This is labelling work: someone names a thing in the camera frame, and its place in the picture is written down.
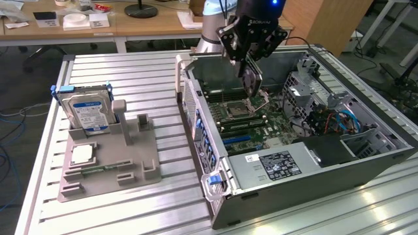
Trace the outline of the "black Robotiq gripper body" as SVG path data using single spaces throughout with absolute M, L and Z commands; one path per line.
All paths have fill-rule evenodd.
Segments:
M 239 0 L 236 16 L 248 16 L 248 38 L 251 43 L 260 40 L 262 33 L 271 32 L 279 26 L 284 0 Z

